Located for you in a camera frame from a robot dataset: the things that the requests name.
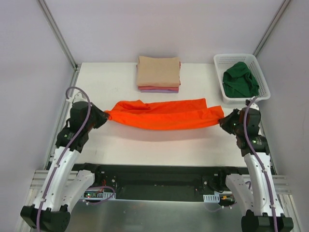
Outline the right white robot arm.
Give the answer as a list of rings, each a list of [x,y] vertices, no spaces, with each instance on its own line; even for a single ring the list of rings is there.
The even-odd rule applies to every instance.
[[[220,127],[236,137],[251,186],[246,186],[241,174],[224,174],[217,178],[217,185],[233,193],[242,212],[242,231],[290,232],[294,223],[285,215],[276,194],[268,142],[259,134],[260,120],[260,111],[251,107],[234,109],[220,119]]]

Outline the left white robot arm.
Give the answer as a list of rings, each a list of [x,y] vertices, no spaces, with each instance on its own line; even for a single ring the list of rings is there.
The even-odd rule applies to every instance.
[[[23,206],[20,216],[31,227],[43,232],[63,232],[71,212],[82,194],[101,185],[98,165],[85,163],[75,179],[68,184],[71,170],[80,156],[92,129],[98,129],[109,115],[93,103],[72,104],[70,117],[58,133],[54,159],[40,192],[30,206]]]

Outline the orange t-shirt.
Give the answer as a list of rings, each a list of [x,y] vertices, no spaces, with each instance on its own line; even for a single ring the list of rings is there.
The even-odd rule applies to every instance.
[[[120,101],[105,111],[114,122],[146,130],[190,130],[214,126],[224,118],[221,106],[208,107],[206,99],[144,103]]]

